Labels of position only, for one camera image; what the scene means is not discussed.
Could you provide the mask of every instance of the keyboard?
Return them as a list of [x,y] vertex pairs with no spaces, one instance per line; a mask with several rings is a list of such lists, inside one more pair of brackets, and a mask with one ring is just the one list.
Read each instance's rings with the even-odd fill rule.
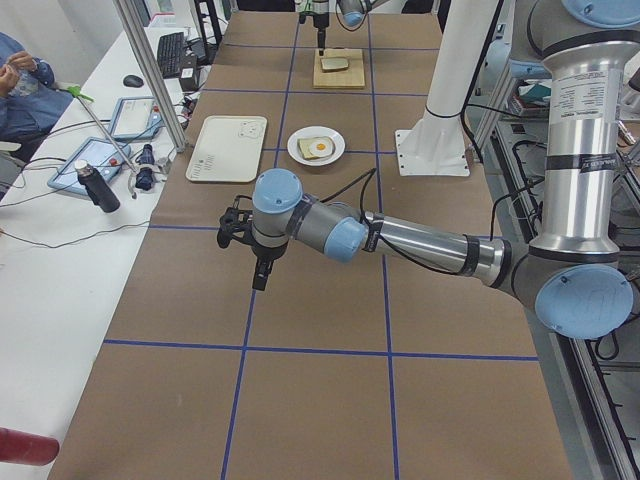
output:
[[185,50],[184,33],[176,32],[160,37],[156,58],[162,78],[180,75],[180,63]]

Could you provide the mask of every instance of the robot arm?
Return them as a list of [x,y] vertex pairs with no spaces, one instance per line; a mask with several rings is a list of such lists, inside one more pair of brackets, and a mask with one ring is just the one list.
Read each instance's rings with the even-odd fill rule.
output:
[[553,80],[540,234],[529,245],[487,241],[326,205],[291,172],[270,170],[256,183],[253,211],[227,209],[218,236],[222,247],[231,239],[252,246],[254,288],[264,289],[293,238],[343,262],[362,249],[474,276],[572,338],[600,337],[626,320],[633,292],[616,269],[619,250],[607,227],[617,100],[624,65],[640,49],[640,3],[518,0],[516,7],[513,55],[520,64],[542,59]]
[[[342,12],[343,22],[347,27],[359,25],[367,13],[389,0],[337,0]],[[296,0],[296,10],[300,15],[300,23],[308,16],[313,18],[313,26],[318,30],[319,54],[324,54],[329,28],[329,0]]]

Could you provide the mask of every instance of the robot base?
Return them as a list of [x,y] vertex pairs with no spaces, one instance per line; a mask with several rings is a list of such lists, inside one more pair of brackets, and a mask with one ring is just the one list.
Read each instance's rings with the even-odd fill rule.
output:
[[400,175],[469,176],[462,127],[447,120],[445,129],[427,128],[420,119],[413,130],[396,130]]

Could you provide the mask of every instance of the red cylinder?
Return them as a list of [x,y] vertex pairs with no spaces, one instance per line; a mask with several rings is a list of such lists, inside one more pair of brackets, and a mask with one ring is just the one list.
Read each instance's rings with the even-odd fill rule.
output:
[[42,466],[53,462],[59,451],[55,438],[0,427],[0,462]]

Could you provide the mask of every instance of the water bottle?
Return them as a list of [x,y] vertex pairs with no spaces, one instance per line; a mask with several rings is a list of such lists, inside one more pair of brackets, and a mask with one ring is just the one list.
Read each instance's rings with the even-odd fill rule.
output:
[[87,189],[89,198],[93,200],[94,205],[98,205],[105,213],[114,212],[120,207],[118,197],[111,191],[104,177],[93,165],[87,163],[86,160],[76,160],[73,167],[78,173],[78,183]]

